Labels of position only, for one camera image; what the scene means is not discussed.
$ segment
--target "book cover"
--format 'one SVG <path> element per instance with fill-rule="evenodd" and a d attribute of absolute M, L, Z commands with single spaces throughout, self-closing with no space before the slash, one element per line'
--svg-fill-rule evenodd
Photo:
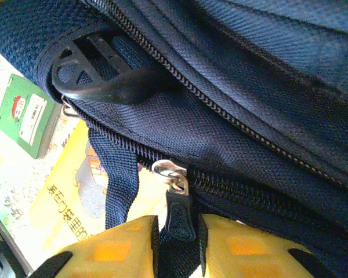
<path fill-rule="evenodd" d="M 46 154 L 60 105 L 38 86 L 11 74 L 0 107 L 0 129 L 33 158 Z"/>
<path fill-rule="evenodd" d="M 139 169 L 140 187 L 128 221 L 147 214 L 165 219 L 168 187 L 152 172 Z M 51 256 L 104 231 L 107 187 L 108 175 L 88 141 L 85 122 L 80 121 L 30 210 L 31 225 L 43 238 L 45 254 Z"/>

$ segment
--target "zipper pull tab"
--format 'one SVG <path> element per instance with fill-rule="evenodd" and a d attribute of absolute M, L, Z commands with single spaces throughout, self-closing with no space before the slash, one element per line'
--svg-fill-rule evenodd
<path fill-rule="evenodd" d="M 186 178 L 187 169 L 170 160 L 159 160 L 152 165 L 152 172 L 160 181 L 169 185 L 169 190 L 166 192 L 168 206 L 166 230 L 181 241 L 191 242 L 195 240 L 192 197 Z"/>

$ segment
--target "backpack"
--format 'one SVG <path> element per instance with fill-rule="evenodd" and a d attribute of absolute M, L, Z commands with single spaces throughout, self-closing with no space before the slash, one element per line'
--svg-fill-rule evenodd
<path fill-rule="evenodd" d="M 348 1 L 8 0 L 0 53 L 87 123 L 106 228 L 126 221 L 137 163 L 186 192 L 166 196 L 158 277 L 200 264 L 205 213 L 348 277 Z"/>

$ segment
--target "zipper teeth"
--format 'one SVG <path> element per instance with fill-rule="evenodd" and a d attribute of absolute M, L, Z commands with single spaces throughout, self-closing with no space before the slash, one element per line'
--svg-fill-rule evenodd
<path fill-rule="evenodd" d="M 248 186 L 234 180 L 226 180 L 217 175 L 205 175 L 198 170 L 188 172 L 188 178 L 195 191 L 208 193 L 232 203 L 238 203 L 269 214 L 313 226 L 322 231 L 348 238 L 342 228 L 328 223 L 316 213 L 302 207 L 298 202 L 286 199 L 272 192 L 266 192 L 255 186 Z"/>
<path fill-rule="evenodd" d="M 140 161 L 143 166 L 148 166 L 147 159 L 150 161 L 158 161 L 161 159 L 168 159 L 168 157 L 163 155 L 162 153 L 160 153 L 160 152 L 158 152 L 150 147 L 139 144 L 131 139 L 123 137 L 120 134 L 112 131 L 111 129 L 109 129 L 105 125 L 94 120 L 92 117 L 89 117 L 83 110 L 78 108 L 71 101 L 69 101 L 69 103 L 72 106 L 73 110 L 80 116 L 80 118 L 84 119 L 88 123 L 89 127 L 98 131 L 100 134 L 106 136 L 110 141 L 112 141 L 112 143 L 145 158 L 145 159 L 142 159 L 142 161 Z"/>
<path fill-rule="evenodd" d="M 73 110 L 84 119 L 91 129 L 106 136 L 114 144 L 128 149 L 138 155 L 138 162 L 145 168 L 151 169 L 152 162 L 161 159 L 169 159 L 168 156 L 150 147 L 139 144 L 116 133 L 105 125 L 88 116 L 83 110 L 69 101 Z M 305 209 L 301 204 L 272 192 L 266 192 L 255 186 L 250 186 L 237 181 L 228 180 L 218 175 L 205 174 L 196 169 L 189 169 L 187 174 L 191 181 L 191 187 L 195 191 L 210 193 L 233 203 L 243 204 L 257 210 L 276 215 L 282 218 L 301 222 L 308 226 L 329 231 L 347 237 L 347 233 L 340 228 L 335 228 L 327 221 L 321 220 L 317 214 Z"/>
<path fill-rule="evenodd" d="M 160 62 L 172 75 L 182 83 L 189 91 L 191 91 L 195 96 L 197 96 L 203 103 L 205 103 L 209 108 L 215 111 L 217 114 L 222 116 L 225 120 L 231 123 L 234 127 L 238 128 L 242 132 L 246 133 L 250 137 L 254 138 L 256 141 L 260 142 L 268 149 L 282 155 L 294 164 L 306 169 L 307 171 L 319 175 L 320 177 L 334 182 L 336 184 L 342 185 L 342 183 L 336 178 L 331 177 L 329 174 L 317 169 L 304 162 L 303 160 L 297 158 L 288 151 L 278 147 L 270 140 L 266 139 L 256 131 L 252 130 L 250 127 L 237 120 L 234 116 L 231 116 L 227 111 L 217 105 L 209 97 L 207 97 L 200 89 L 194 86 L 187 78 L 185 78 L 147 39 L 146 37 L 132 24 L 132 22 L 120 11 L 116 4 L 109 0 L 106 1 L 96 1 L 95 3 L 90 3 L 90 5 L 97 7 L 104 12 L 109 18 L 112 19 L 122 28 L 126 33 L 130 35 L 145 51 L 147 51 L 153 58 Z"/>

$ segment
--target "black plastic buckle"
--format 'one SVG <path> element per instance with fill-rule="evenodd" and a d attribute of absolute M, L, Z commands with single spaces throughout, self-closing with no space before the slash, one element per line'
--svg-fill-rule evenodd
<path fill-rule="evenodd" d="M 118 72 L 110 80 L 105 80 L 92 65 L 82 50 L 71 42 L 54 60 L 52 83 L 62 95 L 76 100 L 105 103 L 137 104 L 156 92 L 168 90 L 177 85 L 177 80 L 162 65 L 131 69 L 112 47 L 98 34 L 86 37 L 94 48 Z M 61 80 L 60 69 L 72 65 L 67 80 Z M 87 76 L 88 82 L 80 78 Z"/>

